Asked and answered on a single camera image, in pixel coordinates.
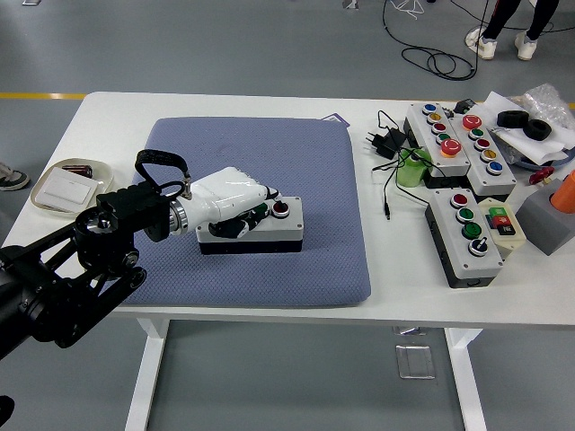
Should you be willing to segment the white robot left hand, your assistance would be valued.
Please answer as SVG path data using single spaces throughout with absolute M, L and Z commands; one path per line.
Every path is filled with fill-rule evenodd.
M 217 224 L 232 220 L 232 228 L 225 238 L 241 238 L 259 221 L 235 220 L 252 211 L 266 200 L 280 200 L 281 193 L 266 187 L 235 167 L 226 167 L 200 180 L 184 181 L 184 192 L 178 198 L 189 228 L 204 223 Z

